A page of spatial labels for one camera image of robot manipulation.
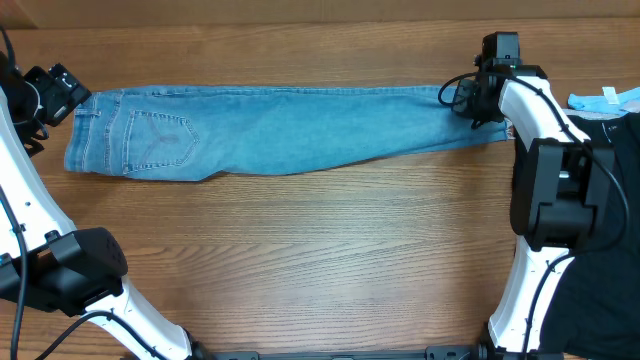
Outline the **light blue denim jeans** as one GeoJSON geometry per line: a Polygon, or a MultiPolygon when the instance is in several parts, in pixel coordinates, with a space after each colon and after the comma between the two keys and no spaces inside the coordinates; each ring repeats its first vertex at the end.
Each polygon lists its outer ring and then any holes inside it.
{"type": "Polygon", "coordinates": [[[146,86],[97,92],[74,114],[70,172],[200,181],[291,175],[375,158],[505,141],[473,128],[451,90],[409,87],[146,86]]]}

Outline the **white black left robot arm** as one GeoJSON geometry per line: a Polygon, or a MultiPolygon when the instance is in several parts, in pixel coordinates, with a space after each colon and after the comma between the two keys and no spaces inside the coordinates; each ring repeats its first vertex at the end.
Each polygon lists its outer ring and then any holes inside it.
{"type": "Polygon", "coordinates": [[[74,318],[73,329],[91,322],[138,359],[206,359],[201,343],[137,291],[113,235],[77,229],[33,166],[46,128],[89,95],[60,64],[21,74],[13,51],[1,54],[1,296],[17,306],[10,356],[33,308],[74,318]]]}

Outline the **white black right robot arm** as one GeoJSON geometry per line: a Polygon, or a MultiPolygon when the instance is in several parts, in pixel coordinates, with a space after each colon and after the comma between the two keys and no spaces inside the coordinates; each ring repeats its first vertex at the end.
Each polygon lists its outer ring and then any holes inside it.
{"type": "Polygon", "coordinates": [[[452,78],[447,102],[478,128],[512,123],[516,168],[510,205],[514,262],[506,288],[478,345],[464,359],[560,359],[542,345],[543,323],[571,262],[600,252],[594,242],[608,193],[620,192],[612,148],[595,145],[564,114],[537,66],[490,65],[452,78]]]}

